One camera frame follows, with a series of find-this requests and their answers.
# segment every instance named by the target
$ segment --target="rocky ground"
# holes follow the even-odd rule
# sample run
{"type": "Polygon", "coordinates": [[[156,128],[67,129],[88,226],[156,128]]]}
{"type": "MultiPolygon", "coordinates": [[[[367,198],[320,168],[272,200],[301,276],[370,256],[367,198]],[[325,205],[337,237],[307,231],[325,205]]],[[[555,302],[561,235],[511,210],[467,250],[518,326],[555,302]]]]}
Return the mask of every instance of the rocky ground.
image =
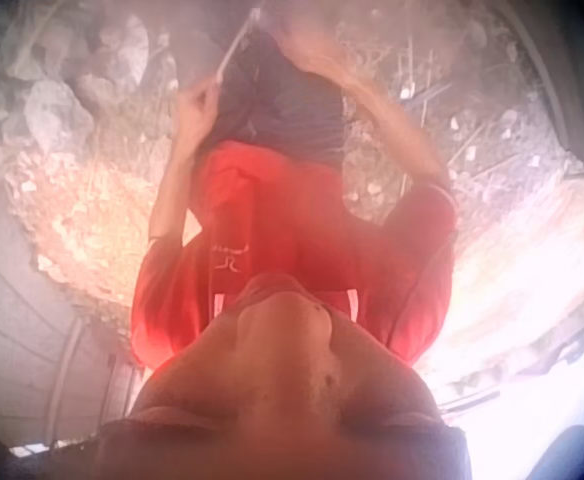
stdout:
{"type": "MultiPolygon", "coordinates": [[[[0,3],[0,176],[38,268],[122,335],[177,88],[167,34],[139,3],[0,3]]],[[[584,182],[563,181],[583,166],[559,146],[521,45],[480,3],[345,1],[333,17],[358,68],[448,161],[460,207],[455,291],[446,330],[420,364],[446,384],[538,338],[584,292],[584,182]],[[543,271],[570,281],[555,285],[543,271]],[[557,291],[564,301],[544,307],[539,299],[557,291]],[[523,335],[532,312],[544,321],[523,335]],[[471,362],[459,354],[458,368],[444,368],[470,345],[463,338],[492,334],[499,340],[473,348],[471,362]]],[[[344,201],[381,223],[410,180],[346,107],[344,201]]],[[[186,238],[196,231],[190,218],[186,238]]]]}

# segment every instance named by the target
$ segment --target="dirt ground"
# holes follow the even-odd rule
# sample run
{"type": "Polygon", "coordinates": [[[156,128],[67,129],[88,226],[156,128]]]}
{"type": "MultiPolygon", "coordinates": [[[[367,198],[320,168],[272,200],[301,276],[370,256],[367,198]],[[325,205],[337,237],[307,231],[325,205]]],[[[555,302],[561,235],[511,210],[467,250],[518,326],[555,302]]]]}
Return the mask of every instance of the dirt ground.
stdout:
{"type": "MultiPolygon", "coordinates": [[[[460,220],[452,305],[417,366],[444,386],[502,362],[583,298],[584,180],[563,180],[583,167],[558,144],[523,48],[480,3],[343,3],[336,32],[349,55],[430,132],[453,180],[460,220]]],[[[39,268],[122,335],[170,148],[168,52],[150,65],[143,88],[98,119],[83,164],[23,152],[6,175],[39,268]]],[[[382,223],[410,180],[347,99],[346,107],[344,201],[382,223]]],[[[196,233],[193,219],[186,230],[196,233]]]]}

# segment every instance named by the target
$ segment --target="red shirt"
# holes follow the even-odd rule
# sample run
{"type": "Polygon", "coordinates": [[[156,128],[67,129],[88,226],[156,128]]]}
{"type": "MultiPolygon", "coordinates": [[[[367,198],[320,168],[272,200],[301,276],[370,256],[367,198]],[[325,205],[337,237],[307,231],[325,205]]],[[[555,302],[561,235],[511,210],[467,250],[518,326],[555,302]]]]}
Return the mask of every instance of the red shirt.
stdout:
{"type": "Polygon", "coordinates": [[[441,187],[415,184],[383,227],[350,214],[341,174],[228,142],[194,182],[202,232],[149,249],[132,308],[132,347],[156,369],[201,335],[255,275],[284,272],[412,364],[448,309],[456,210],[441,187]]]}

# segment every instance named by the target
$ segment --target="skin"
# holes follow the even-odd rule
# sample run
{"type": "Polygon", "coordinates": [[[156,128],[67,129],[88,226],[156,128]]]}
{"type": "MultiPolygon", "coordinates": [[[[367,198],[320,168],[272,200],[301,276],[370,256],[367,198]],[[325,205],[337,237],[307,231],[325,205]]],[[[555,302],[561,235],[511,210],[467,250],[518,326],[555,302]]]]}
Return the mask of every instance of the skin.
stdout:
{"type": "MultiPolygon", "coordinates": [[[[276,38],[300,69],[360,102],[412,176],[446,181],[426,134],[373,83],[349,73],[333,40],[300,27],[276,38]]],[[[194,154],[214,124],[218,92],[210,79],[179,99],[151,239],[183,230],[194,154]]],[[[103,478],[452,478],[434,475],[432,453],[406,440],[418,431],[445,443],[449,433],[424,382],[282,274],[253,279],[157,370],[119,430],[105,435],[103,478]],[[148,427],[161,435],[149,437],[148,427]]]]}

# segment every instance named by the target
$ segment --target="corrugated metal wall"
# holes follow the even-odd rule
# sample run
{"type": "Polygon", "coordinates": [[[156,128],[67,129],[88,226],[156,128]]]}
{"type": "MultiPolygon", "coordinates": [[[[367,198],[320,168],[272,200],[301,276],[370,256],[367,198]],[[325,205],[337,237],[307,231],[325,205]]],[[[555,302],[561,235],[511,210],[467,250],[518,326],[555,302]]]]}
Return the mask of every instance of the corrugated metal wall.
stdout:
{"type": "Polygon", "coordinates": [[[0,184],[0,439],[81,438],[127,408],[137,367],[113,333],[86,325],[33,252],[0,184]]]}

